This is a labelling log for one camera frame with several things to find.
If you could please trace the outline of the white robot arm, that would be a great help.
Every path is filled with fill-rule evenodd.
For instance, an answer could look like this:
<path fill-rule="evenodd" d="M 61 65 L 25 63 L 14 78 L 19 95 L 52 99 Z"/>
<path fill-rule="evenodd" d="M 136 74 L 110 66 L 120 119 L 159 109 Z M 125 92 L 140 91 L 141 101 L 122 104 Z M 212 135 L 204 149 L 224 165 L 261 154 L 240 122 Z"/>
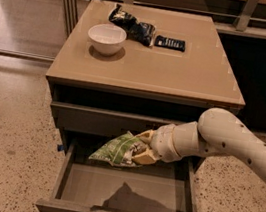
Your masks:
<path fill-rule="evenodd" d="M 236 116 L 221 108 L 206 110 L 196 122 L 163 125 L 138 135 L 146 149 L 135 154 L 137 164 L 159 160 L 175 162 L 183 157 L 235 156 L 266 184 L 266 143 Z"/>

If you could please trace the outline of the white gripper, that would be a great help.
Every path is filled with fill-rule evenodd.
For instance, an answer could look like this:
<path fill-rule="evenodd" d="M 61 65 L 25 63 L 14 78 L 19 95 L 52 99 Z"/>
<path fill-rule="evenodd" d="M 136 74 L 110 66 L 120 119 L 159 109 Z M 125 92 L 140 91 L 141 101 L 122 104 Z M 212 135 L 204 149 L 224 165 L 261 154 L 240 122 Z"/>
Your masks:
<path fill-rule="evenodd" d="M 142 142 L 150 144 L 151 149 L 135 149 L 132 152 L 132 161 L 143 165 L 152 165 L 158 160 L 168 163 L 179 161 L 181 156 L 173 144 L 174 127 L 174 124 L 163 125 L 155 131 L 151 129 L 137 134 Z"/>

